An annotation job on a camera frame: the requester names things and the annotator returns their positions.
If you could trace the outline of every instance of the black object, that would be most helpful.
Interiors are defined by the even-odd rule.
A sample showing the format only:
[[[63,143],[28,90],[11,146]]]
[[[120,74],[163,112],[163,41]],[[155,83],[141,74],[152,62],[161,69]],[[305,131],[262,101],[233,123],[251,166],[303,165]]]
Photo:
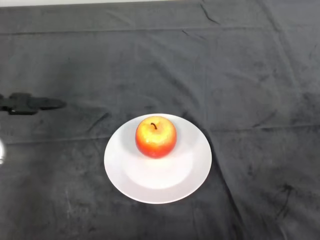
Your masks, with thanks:
[[[10,115],[34,115],[39,110],[60,109],[66,103],[53,98],[33,97],[29,93],[13,93],[4,98],[0,95],[0,111],[7,111]]]

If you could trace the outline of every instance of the silver object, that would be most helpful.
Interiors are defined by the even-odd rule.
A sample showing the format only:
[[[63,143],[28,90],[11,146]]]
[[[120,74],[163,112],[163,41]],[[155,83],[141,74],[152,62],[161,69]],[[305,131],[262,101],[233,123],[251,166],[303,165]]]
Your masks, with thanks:
[[[2,165],[5,162],[5,156],[6,156],[5,145],[0,138],[0,165]]]

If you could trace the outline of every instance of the white plate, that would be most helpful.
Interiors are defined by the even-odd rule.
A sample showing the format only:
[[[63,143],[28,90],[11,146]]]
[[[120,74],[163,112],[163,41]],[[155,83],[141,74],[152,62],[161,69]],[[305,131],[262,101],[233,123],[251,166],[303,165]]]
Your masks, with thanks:
[[[147,117],[169,119],[177,131],[176,146],[169,155],[144,156],[135,142],[136,129]],[[123,124],[110,138],[104,167],[112,184],[124,195],[148,204],[165,204],[192,194],[206,180],[212,161],[205,135],[191,122],[169,114],[148,114]]]

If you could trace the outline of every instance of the dark gray cloth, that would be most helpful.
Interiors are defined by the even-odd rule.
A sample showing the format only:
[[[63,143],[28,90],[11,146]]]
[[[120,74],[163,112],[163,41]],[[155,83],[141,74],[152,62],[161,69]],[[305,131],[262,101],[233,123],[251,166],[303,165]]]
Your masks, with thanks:
[[[66,101],[0,113],[0,240],[317,240],[320,4],[166,1],[0,9],[0,94]],[[126,121],[181,116],[213,151],[164,205],[122,195],[104,149]]]

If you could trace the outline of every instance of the apple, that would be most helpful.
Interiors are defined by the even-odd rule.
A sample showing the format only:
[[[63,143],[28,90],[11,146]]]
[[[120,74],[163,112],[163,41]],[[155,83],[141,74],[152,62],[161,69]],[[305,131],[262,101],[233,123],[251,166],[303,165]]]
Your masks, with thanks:
[[[162,158],[174,149],[177,143],[175,125],[162,116],[144,119],[136,129],[135,144],[144,155]]]

